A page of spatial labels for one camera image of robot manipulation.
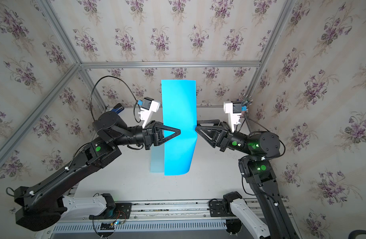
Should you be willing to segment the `light blue paper sheet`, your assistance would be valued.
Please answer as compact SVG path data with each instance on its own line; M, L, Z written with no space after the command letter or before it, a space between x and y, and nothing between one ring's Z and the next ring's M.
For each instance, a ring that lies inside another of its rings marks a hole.
M164 145L151 148L150 172L164 173L165 147Z

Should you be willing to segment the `dark blue paper sheet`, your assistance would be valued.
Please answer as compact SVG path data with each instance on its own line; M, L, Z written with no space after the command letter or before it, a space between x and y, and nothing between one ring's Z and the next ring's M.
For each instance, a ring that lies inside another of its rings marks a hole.
M163 124L181 134L164 144L164 174L183 175L190 171L198 139L195 80L162 80Z

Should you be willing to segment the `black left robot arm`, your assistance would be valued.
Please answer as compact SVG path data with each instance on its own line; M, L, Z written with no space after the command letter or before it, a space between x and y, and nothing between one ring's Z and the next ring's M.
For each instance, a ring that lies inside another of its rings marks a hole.
M14 201L21 206L15 213L16 224L34 232L49 228L60 219L106 219L117 215L116 204L108 193L75 199L65 193L89 175L105 168L122 153L121 145L137 145L149 150L180 135L180 129L151 121L145 127L128 127L113 111L103 113L93 122L97 138L82 146L71 162L42 182L14 190Z

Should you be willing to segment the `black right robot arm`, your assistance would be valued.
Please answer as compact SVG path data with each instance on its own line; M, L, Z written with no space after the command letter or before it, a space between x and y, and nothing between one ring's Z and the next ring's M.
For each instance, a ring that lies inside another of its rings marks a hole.
M261 220L236 191L223 196L224 212L236 216L255 239L297 239L299 235L283 204L270 163L283 156L279 136L268 130L250 134L232 131L228 123L218 119L199 120L196 132L213 148L245 154L238 160L242 181L251 187L265 219Z

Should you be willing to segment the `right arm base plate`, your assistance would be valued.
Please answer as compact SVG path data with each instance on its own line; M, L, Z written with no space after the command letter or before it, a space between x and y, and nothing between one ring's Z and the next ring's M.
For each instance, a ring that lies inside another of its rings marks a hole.
M232 201L219 201L211 199L208 202L211 217L241 217L251 212L243 199L234 199Z

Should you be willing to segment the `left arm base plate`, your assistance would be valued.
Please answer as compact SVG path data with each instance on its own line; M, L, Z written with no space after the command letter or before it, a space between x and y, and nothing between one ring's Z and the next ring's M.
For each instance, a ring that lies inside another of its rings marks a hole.
M101 220L101 219L129 219L133 204L132 203L115 203L114 208L107 208L98 216L90 215L90 220Z

